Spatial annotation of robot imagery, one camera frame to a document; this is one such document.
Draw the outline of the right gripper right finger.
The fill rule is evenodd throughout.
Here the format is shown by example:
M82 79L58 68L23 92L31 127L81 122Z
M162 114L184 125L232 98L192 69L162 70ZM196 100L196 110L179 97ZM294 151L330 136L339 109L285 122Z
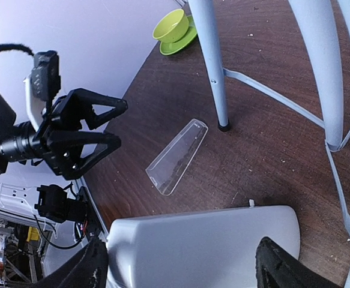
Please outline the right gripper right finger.
M258 287L267 288L338 286L305 267L269 237L262 238L256 249L256 281Z

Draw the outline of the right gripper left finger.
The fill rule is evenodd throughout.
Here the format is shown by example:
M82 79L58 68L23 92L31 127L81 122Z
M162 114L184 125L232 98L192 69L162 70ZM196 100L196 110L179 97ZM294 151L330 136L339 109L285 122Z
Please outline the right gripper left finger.
M36 283L37 287L106 287L108 254L106 244L92 238L55 272Z

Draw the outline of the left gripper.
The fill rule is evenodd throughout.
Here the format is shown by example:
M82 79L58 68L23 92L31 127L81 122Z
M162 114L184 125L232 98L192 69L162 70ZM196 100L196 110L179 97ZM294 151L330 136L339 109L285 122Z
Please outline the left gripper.
M70 91L67 98L69 120L79 126L85 121L90 130L128 109L122 98L83 88ZM121 139L112 133L57 131L47 122L37 131L29 121L14 125L15 120L16 113L0 94L0 175L8 163L25 165L30 160L33 166L45 161L55 175L75 180L121 147Z

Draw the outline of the white metronome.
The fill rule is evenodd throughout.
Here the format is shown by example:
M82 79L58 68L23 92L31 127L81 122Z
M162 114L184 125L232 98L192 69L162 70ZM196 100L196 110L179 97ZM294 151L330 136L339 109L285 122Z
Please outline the white metronome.
M300 226L285 205L115 220L108 287L256 287L256 248L269 237L293 257Z

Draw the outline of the clear metronome front cover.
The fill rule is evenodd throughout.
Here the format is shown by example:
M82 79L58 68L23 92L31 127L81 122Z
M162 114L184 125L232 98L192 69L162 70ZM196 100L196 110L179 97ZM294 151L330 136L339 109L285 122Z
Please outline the clear metronome front cover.
M192 119L145 169L149 180L163 196L170 196L201 146L208 126Z

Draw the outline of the white perforated music stand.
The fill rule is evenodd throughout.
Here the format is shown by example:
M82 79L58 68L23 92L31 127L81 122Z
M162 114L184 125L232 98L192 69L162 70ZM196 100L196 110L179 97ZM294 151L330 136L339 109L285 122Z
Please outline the white perforated music stand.
M228 131L231 127L226 101L225 77L245 83L323 128L325 150L336 184L343 222L350 238L350 214L332 156L334 152L338 152L346 146L350 139L350 129L346 134L343 132L343 70L336 20L331 2L289 1L312 66L321 104L321 118L255 79L238 71L224 68L213 2L189 1L188 4L207 68L219 130ZM350 268L344 286L350 287Z

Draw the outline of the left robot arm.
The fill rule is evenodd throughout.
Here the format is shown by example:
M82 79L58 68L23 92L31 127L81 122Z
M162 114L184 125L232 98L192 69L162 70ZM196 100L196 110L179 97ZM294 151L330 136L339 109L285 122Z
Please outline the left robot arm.
M15 124L14 110L0 95L0 175L9 163L45 162L68 181L82 177L121 146L118 136L99 133L97 128L127 108L125 100L75 89L59 97L34 128L30 122ZM55 184L37 188L0 184L0 211L23 218L38 215L55 223L84 222L86 205L68 198Z

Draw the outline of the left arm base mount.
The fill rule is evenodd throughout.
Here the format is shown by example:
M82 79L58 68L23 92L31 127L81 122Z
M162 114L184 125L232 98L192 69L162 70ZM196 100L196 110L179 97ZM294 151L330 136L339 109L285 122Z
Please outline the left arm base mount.
M41 185L37 187L37 191L39 192L38 202L34 208L38 214L34 216L34 219L41 237L52 247L59 250L70 250L76 248L84 239L91 240L103 232L101 221L84 186L81 186L77 193L73 191L72 183L64 188L55 184ZM57 224L66 221L74 223L75 243L64 247L51 242L44 235L40 226L40 217Z

